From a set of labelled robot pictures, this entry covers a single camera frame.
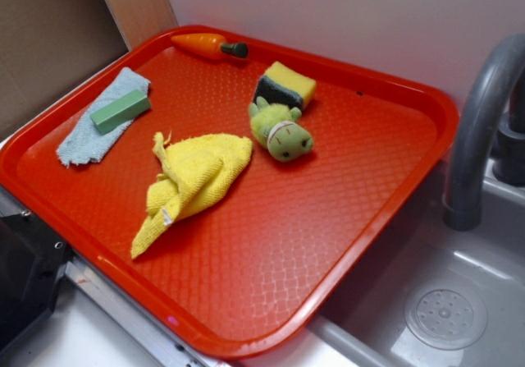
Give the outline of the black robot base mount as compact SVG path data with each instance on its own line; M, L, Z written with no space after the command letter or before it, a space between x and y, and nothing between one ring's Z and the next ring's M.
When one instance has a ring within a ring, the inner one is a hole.
M1 218L1 355L54 312L69 244L28 209Z

